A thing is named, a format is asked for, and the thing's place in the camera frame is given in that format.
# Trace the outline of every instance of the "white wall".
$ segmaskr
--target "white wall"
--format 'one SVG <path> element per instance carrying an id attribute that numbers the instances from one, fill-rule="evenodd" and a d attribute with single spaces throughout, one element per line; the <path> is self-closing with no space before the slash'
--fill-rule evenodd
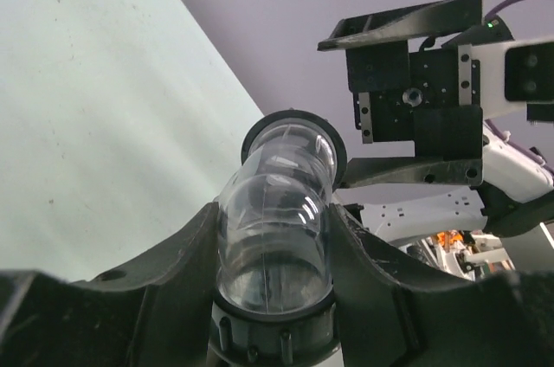
<path id="1" fill-rule="evenodd" d="M 180 229 L 261 116 L 180 0 L 0 0 L 0 268 L 89 279 Z"/>

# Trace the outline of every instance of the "black metal plate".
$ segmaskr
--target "black metal plate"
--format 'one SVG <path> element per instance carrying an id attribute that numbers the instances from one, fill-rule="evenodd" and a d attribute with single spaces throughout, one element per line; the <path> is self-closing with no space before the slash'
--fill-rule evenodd
<path id="1" fill-rule="evenodd" d="M 483 111 L 476 105 L 416 111 L 414 134 L 417 157 L 479 159 L 483 153 Z"/>
<path id="2" fill-rule="evenodd" d="M 341 20 L 318 51 L 348 49 L 420 36 L 445 36 L 481 23 L 482 0 L 446 0 Z"/>
<path id="3" fill-rule="evenodd" d="M 414 140 L 414 113 L 458 106 L 458 55 L 455 49 L 437 49 L 409 55 L 411 76 L 406 87 L 370 93 L 375 142 Z M 410 87 L 423 94 L 421 105 L 403 101 Z"/>
<path id="4" fill-rule="evenodd" d="M 353 93 L 378 92 L 409 86 L 408 42 L 346 51 L 348 88 Z"/>
<path id="5" fill-rule="evenodd" d="M 554 42 L 510 48 L 505 58 L 508 101 L 554 101 Z"/>
<path id="6" fill-rule="evenodd" d="M 529 122 L 554 122 L 554 105 L 527 104 L 527 121 Z"/>

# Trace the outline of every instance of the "black metal mount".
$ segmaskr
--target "black metal mount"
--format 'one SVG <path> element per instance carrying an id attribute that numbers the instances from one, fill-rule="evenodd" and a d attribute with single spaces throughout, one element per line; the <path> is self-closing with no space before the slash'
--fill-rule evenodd
<path id="1" fill-rule="evenodd" d="M 452 34 L 458 35 L 430 49 L 436 38 Z M 418 37 L 427 39 L 410 53 L 408 42 Z M 381 182 L 476 186 L 483 180 L 483 113 L 480 63 L 472 58 L 471 45 L 511 39 L 499 17 L 482 23 L 482 0 L 447 0 L 343 19 L 318 50 L 346 52 L 363 142 L 413 140 L 415 157 L 394 159 L 433 167 Z M 366 185 L 358 174 L 368 166 L 379 164 L 352 160 L 343 188 Z"/>
<path id="2" fill-rule="evenodd" d="M 554 42 L 510 48 L 505 58 L 505 91 L 508 101 L 554 102 Z"/>

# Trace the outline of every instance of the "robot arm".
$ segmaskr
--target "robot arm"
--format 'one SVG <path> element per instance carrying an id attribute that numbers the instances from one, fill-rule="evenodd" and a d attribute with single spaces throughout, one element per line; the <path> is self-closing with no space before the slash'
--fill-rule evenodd
<path id="1" fill-rule="evenodd" d="M 347 50 L 364 142 L 414 140 L 415 157 L 345 169 L 328 122 L 269 115 L 245 138 L 244 165 L 217 203 L 137 258 L 74 284 L 0 272 L 0 364 L 194 366 L 205 365 L 209 346 L 221 366 L 307 367 L 341 345 L 345 367 L 553 365 L 552 274 L 468 282 L 411 259 L 330 203 L 341 181 L 458 184 L 476 188 L 442 198 L 452 218 L 479 198 L 484 212 L 464 218 L 492 233 L 513 235 L 552 213 L 542 164 L 491 129 L 483 146 L 482 121 L 492 116 L 480 104 L 480 70 L 494 57 L 469 54 L 466 36 L 453 48 L 408 53 L 409 38 L 472 27 L 480 39 L 470 41 L 483 42 L 480 21 L 480 0 L 454 0 L 340 23 L 320 47 Z M 507 60 L 509 50 L 493 52 Z M 520 93 L 533 94 L 529 104 L 543 94 L 536 90 Z M 407 219 L 425 209 L 415 206 L 392 211 Z"/>
<path id="2" fill-rule="evenodd" d="M 497 136 L 483 125 L 486 145 L 483 147 L 483 174 L 488 186 L 495 187 L 518 203 L 535 201 L 554 189 L 553 177 L 544 160 L 513 147 L 509 137 Z M 489 207 L 498 207 L 489 203 Z M 480 197 L 480 188 L 459 188 L 447 194 L 390 204 L 364 204 L 361 219 L 378 237 L 391 244 L 402 245 L 449 230 L 487 231 L 487 210 Z M 522 230 L 533 229 L 531 224 Z M 502 227 L 495 230 L 502 235 Z"/>

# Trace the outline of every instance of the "black plastic part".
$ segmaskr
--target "black plastic part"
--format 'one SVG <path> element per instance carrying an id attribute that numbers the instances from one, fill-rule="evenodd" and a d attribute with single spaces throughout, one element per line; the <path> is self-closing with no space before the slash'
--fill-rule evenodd
<path id="1" fill-rule="evenodd" d="M 553 123 L 554 105 L 527 103 L 527 121 Z"/>
<path id="2" fill-rule="evenodd" d="M 528 203 L 518 203 L 489 183 L 473 190 L 477 191 L 485 206 L 481 210 L 481 214 L 487 217 L 483 231 L 497 237 L 522 235 L 541 222 L 554 219 L 554 191 Z"/>
<path id="3" fill-rule="evenodd" d="M 364 223 L 362 222 L 362 215 L 361 215 L 361 211 L 364 209 L 364 206 L 362 204 L 357 204 L 357 203 L 347 204 L 345 205 L 345 209 L 350 214 L 352 214 L 352 216 L 356 219 L 357 222 L 364 225 Z"/>
<path id="4" fill-rule="evenodd" d="M 554 101 L 554 42 L 510 48 L 505 57 L 505 91 L 508 101 Z"/>
<path id="5" fill-rule="evenodd" d="M 332 292 L 318 305 L 284 316 L 244 312 L 217 294 L 209 346 L 232 365 L 312 366 L 340 347 L 334 313 Z"/>
<path id="6" fill-rule="evenodd" d="M 167 240 L 90 282 L 1 272 L 0 365 L 204 366 L 217 212 L 206 205 Z"/>
<path id="7" fill-rule="evenodd" d="M 470 282 L 410 258 L 338 205 L 331 220 L 345 367 L 554 365 L 554 274 Z"/>
<path id="8" fill-rule="evenodd" d="M 340 188 L 373 184 L 480 185 L 482 159 L 444 161 L 442 157 L 353 158 Z"/>
<path id="9" fill-rule="evenodd" d="M 461 231 L 460 235 L 462 240 L 464 241 L 464 244 L 472 246 L 475 244 L 475 239 L 473 238 L 471 231 Z"/>
<path id="10" fill-rule="evenodd" d="M 341 20 L 318 51 L 444 36 L 481 23 L 482 0 L 446 0 Z"/>
<path id="11" fill-rule="evenodd" d="M 282 110 L 279 112 L 271 113 L 268 116 L 265 116 L 263 119 L 260 119 L 244 138 L 241 148 L 241 161 L 244 162 L 248 159 L 250 154 L 250 146 L 256 139 L 256 137 L 263 131 L 266 127 L 272 123 L 283 120 L 283 119 L 303 119 L 308 120 L 314 123 L 316 126 L 319 126 L 331 139 L 331 142 L 337 153 L 337 172 L 335 174 L 335 180 L 333 182 L 333 189 L 337 189 L 340 182 L 342 181 L 343 175 L 346 171 L 347 156 L 345 142 L 338 134 L 337 130 L 325 119 L 320 118 L 317 114 L 305 112 L 302 110 Z"/>
<path id="12" fill-rule="evenodd" d="M 483 45 L 493 42 L 512 41 L 513 35 L 506 23 L 499 16 L 484 24 L 474 25 L 442 44 L 443 48 L 457 48 L 460 45 Z"/>
<path id="13" fill-rule="evenodd" d="M 433 266 L 433 263 L 429 261 L 429 258 L 423 251 L 422 247 L 419 244 L 412 244 L 406 248 L 406 254 L 411 257 L 412 259 L 416 259 L 417 261 L 420 261 L 421 263 L 425 263 L 426 265 Z"/>
<path id="14" fill-rule="evenodd" d="M 455 255 L 455 258 L 456 258 L 456 261 L 458 262 L 458 266 L 460 266 L 460 269 L 464 274 L 468 274 L 469 272 L 475 272 L 475 274 L 477 274 L 476 271 L 479 267 L 469 261 L 466 261 L 462 253 L 457 253 Z"/>
<path id="15" fill-rule="evenodd" d="M 483 111 L 466 105 L 414 112 L 415 155 L 445 161 L 481 158 Z"/>
<path id="16" fill-rule="evenodd" d="M 409 63 L 407 41 L 347 49 L 348 88 L 352 93 L 408 88 Z"/>
<path id="17" fill-rule="evenodd" d="M 532 146 L 531 148 L 529 148 L 529 151 L 533 152 L 538 157 L 541 157 L 542 159 L 544 159 L 543 153 L 536 146 Z"/>

